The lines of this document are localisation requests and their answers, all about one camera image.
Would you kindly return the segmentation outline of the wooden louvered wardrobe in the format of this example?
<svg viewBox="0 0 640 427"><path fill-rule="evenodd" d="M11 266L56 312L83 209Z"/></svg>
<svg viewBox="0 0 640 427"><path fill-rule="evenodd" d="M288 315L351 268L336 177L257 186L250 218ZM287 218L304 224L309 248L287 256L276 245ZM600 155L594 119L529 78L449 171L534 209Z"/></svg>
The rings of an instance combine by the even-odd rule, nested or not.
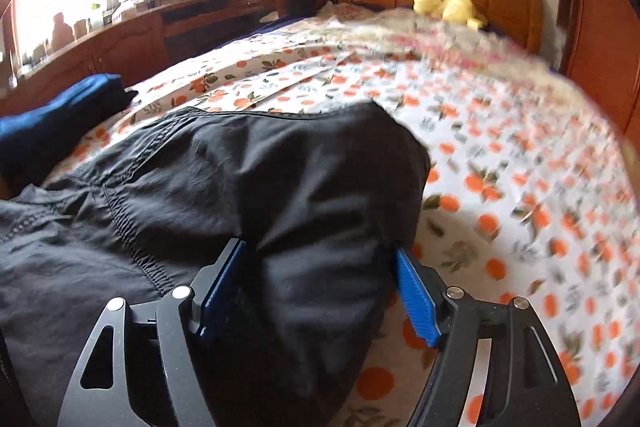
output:
<svg viewBox="0 0 640 427"><path fill-rule="evenodd" d="M628 0L560 0L560 73L639 145L639 17Z"/></svg>

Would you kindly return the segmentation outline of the yellow plush toy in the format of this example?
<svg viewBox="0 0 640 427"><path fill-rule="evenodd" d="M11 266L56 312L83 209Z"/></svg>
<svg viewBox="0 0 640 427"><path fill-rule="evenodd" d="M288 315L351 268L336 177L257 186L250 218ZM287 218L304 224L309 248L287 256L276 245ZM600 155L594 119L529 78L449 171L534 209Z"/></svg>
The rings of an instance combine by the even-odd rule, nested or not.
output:
<svg viewBox="0 0 640 427"><path fill-rule="evenodd" d="M474 30L488 26L488 19L472 0L413 0L413 11Z"/></svg>

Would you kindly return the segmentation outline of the black trousers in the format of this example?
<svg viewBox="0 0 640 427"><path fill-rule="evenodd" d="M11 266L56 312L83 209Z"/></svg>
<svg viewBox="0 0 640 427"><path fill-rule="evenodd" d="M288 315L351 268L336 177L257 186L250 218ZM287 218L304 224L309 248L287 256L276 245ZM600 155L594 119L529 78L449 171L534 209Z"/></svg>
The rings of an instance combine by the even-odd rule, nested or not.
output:
<svg viewBox="0 0 640 427"><path fill-rule="evenodd" d="M323 426L344 404L410 248L430 160L382 107L149 124L1 205L1 329L53 426L108 299L154 300L230 239L246 258L200 378L221 426Z"/></svg>

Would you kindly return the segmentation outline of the wooden desk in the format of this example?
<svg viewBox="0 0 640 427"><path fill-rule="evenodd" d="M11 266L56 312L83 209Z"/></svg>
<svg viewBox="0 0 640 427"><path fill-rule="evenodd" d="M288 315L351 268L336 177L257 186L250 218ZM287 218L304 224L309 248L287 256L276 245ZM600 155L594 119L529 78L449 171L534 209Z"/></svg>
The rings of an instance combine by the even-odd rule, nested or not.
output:
<svg viewBox="0 0 640 427"><path fill-rule="evenodd" d="M25 113L97 72L125 87L244 36L276 0L183 0L108 25L48 57L1 99L3 116Z"/></svg>

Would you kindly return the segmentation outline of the folded blue garment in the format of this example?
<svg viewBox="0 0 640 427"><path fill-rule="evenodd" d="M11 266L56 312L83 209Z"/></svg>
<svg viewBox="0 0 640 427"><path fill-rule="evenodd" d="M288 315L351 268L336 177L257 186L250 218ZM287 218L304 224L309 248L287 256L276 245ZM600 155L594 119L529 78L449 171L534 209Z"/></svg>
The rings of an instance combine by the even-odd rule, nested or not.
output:
<svg viewBox="0 0 640 427"><path fill-rule="evenodd" d="M11 197L41 184L82 137L138 95L122 77L89 76L41 107L1 119L1 181Z"/></svg>

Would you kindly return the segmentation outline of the floral beige blanket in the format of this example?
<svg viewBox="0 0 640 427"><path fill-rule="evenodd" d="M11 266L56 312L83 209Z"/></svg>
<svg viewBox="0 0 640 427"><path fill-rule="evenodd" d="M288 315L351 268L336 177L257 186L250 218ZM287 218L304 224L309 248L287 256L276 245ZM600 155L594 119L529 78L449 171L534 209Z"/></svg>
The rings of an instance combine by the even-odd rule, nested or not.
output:
<svg viewBox="0 0 640 427"><path fill-rule="evenodd" d="M499 77L555 75L542 56L491 31L473 30L410 9L381 12L341 3L323 8L318 19L332 40L378 52L412 54L445 67L460 67Z"/></svg>

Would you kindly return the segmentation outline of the orange print white bedsheet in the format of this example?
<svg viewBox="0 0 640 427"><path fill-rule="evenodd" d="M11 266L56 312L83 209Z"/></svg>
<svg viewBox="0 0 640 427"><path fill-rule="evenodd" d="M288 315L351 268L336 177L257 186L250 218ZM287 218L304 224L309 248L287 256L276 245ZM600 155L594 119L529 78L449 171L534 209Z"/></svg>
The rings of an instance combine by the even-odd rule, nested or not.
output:
<svg viewBox="0 0 640 427"><path fill-rule="evenodd" d="M249 38L142 82L66 173L179 106L319 113L373 101L426 146L413 252L473 296L529 300L586 426L620 403L639 364L639 210L606 121L466 58L279 36Z"/></svg>

